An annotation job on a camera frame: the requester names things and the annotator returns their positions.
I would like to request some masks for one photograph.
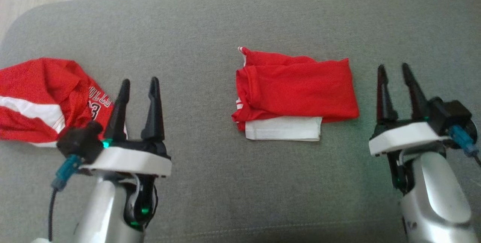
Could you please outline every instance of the blue cable connector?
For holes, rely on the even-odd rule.
[[[449,135],[452,140],[459,145],[464,154],[468,157],[475,157],[479,153],[479,148],[474,145],[473,139],[463,130],[459,125],[454,125],[449,128]]]
[[[56,178],[51,184],[52,188],[62,191],[70,177],[77,173],[80,165],[82,165],[82,159],[77,155],[70,155],[55,174]]]

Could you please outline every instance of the red fabric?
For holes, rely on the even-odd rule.
[[[8,107],[9,99],[58,105],[62,114],[50,119],[57,125],[63,115],[65,128],[81,128],[94,118],[105,129],[113,109],[105,92],[77,63],[57,58],[39,58],[0,70],[0,99],[0,139],[32,143],[56,141],[58,133],[38,117],[28,118],[12,104]]]
[[[246,121],[279,116],[323,117],[323,123],[359,117],[349,59],[318,63],[306,56],[239,50],[246,60],[236,75],[243,106],[232,118],[240,130]]]

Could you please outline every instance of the folded red clothing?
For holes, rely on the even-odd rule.
[[[306,56],[239,48],[244,68],[237,70],[238,127],[246,121],[279,116],[323,117],[336,122],[359,117],[349,59],[316,62]]]
[[[39,58],[0,70],[0,140],[55,146],[64,129],[91,120],[105,129],[112,110],[107,94],[72,60]]]

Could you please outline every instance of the red jersey with white stripe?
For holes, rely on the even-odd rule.
[[[112,110],[107,94],[72,60],[39,58],[0,70],[0,140],[55,146],[65,128],[95,120],[105,129]]]

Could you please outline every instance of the gray sofa cushion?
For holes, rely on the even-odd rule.
[[[132,81],[127,128],[138,138],[151,76],[161,83],[172,176],[147,243],[403,243],[400,193],[387,160],[369,155],[376,69],[386,65],[400,116],[410,115],[401,63],[426,96],[459,99],[481,125],[480,0],[91,0],[45,5],[21,16],[0,48],[0,67],[39,56],[77,61],[115,96]],[[320,142],[250,141],[237,130],[238,46],[350,58],[361,116],[326,123]],[[45,236],[53,149],[0,143],[0,241]],[[481,236],[481,173],[448,161]],[[94,178],[74,176],[58,195],[55,233],[69,242]]]

